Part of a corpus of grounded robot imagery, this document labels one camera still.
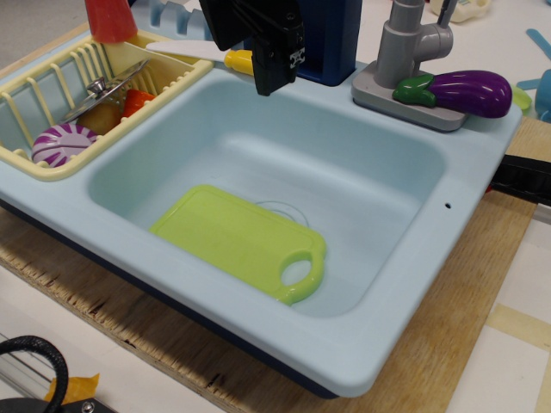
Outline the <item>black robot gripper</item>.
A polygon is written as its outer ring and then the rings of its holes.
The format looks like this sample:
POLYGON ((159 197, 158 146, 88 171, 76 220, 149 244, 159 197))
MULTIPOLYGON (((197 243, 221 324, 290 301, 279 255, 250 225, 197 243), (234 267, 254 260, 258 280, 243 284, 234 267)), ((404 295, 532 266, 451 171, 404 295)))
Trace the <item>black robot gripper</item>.
POLYGON ((251 59, 260 96, 270 96, 295 81, 306 60, 304 26, 297 2, 206 0, 200 5, 220 50, 252 39, 251 59))

